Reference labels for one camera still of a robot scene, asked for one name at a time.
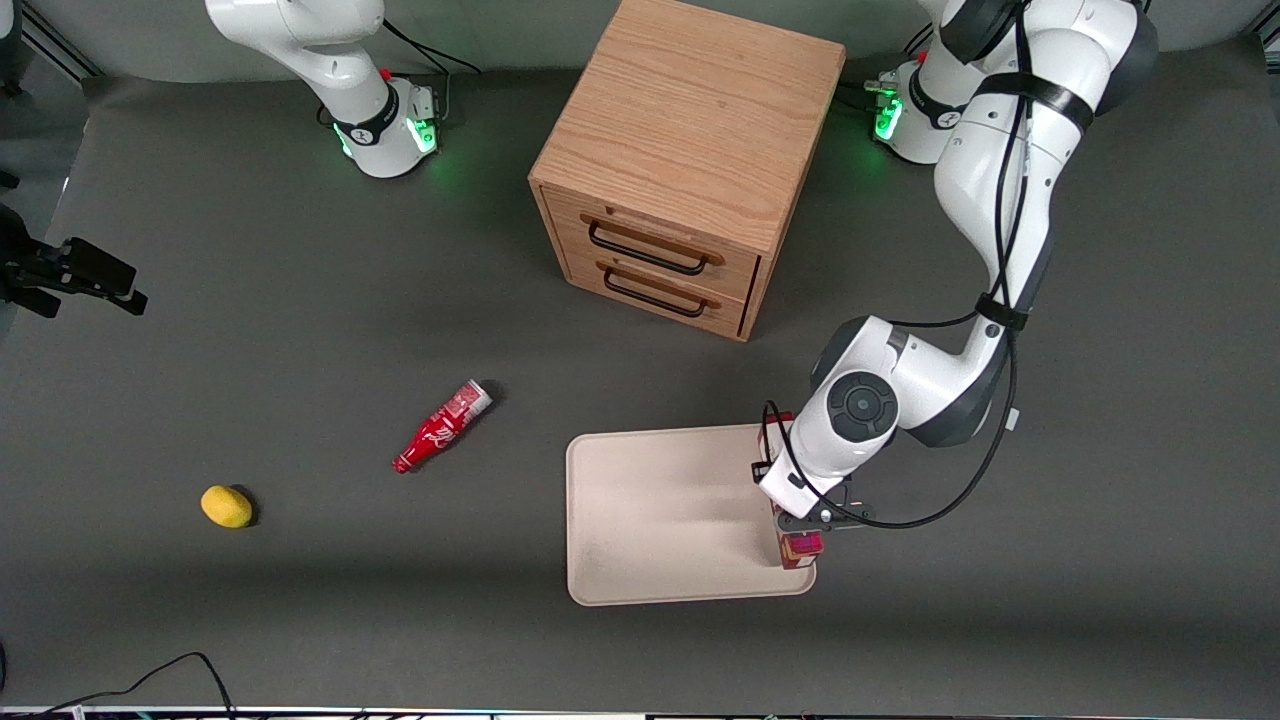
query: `drawer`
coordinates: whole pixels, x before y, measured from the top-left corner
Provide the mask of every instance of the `drawer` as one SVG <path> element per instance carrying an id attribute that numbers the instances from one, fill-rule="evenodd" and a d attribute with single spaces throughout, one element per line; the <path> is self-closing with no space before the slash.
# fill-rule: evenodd
<path id="1" fill-rule="evenodd" d="M 671 286 L 709 290 L 742 301 L 751 292 L 758 264 L 754 254 L 713 246 L 599 200 L 550 188 L 543 192 L 566 259 L 603 258 Z"/>
<path id="2" fill-rule="evenodd" d="M 568 265 L 570 282 L 577 287 L 737 340 L 745 309 L 740 300 L 680 287 L 604 256 L 571 255 Z"/>

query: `wooden cabinet top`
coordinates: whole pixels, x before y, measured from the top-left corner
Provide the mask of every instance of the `wooden cabinet top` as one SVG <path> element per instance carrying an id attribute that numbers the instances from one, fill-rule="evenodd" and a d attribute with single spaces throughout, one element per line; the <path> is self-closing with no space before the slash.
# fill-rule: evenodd
<path id="1" fill-rule="evenodd" d="M 844 61 L 835 42 L 622 0 L 530 178 L 772 254 Z"/>

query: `gray wall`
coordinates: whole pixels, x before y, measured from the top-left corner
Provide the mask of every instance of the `gray wall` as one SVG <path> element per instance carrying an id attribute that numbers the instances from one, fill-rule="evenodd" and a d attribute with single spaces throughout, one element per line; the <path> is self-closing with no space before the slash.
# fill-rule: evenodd
<path id="1" fill-rule="evenodd" d="M 927 0 L 929 4 L 941 0 Z M 1268 0 L 1153 0 L 1162 50 L 1230 37 Z M 202 0 L 28 0 L 113 76 L 175 82 L 289 77 L 218 35 Z M 927 22 L 911 0 L 695 0 L 696 4 L 842 42 L 850 56 L 900 49 Z M 577 68 L 617 0 L 387 0 L 387 17 L 422 42 L 484 68 Z M 388 33 L 366 47 L 392 69 L 421 59 Z"/>

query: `lemon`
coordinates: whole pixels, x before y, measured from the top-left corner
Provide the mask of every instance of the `lemon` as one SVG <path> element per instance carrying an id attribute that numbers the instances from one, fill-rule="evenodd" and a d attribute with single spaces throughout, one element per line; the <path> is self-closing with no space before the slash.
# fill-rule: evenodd
<path id="1" fill-rule="evenodd" d="M 253 505 L 227 486 L 214 486 L 200 497 L 200 509 L 224 528 L 243 528 L 253 520 Z"/>

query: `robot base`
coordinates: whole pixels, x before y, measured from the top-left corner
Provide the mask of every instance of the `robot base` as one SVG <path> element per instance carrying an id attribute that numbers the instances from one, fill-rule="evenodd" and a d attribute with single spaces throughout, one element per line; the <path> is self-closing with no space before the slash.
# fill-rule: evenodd
<path id="1" fill-rule="evenodd" d="M 375 178 L 393 178 L 412 170 L 422 158 L 435 152 L 439 141 L 431 88 L 419 87 L 402 78 L 392 78 L 387 85 L 399 95 L 399 114 L 376 145 L 348 142 L 342 131 L 334 127 L 342 141 L 342 151 L 366 176 Z"/>
<path id="2" fill-rule="evenodd" d="M 911 60 L 896 69 L 881 73 L 879 83 L 893 87 L 895 91 L 890 97 L 890 105 L 882 108 L 874 118 L 876 126 L 872 128 L 872 138 L 888 146 L 895 155 L 908 163 L 933 165 L 942 158 L 947 138 L 951 137 L 951 128 L 938 129 L 933 127 L 928 115 L 920 111 L 905 92 L 911 74 L 919 67 L 919 63 Z M 960 122 L 959 115 L 956 115 L 955 122 Z"/>

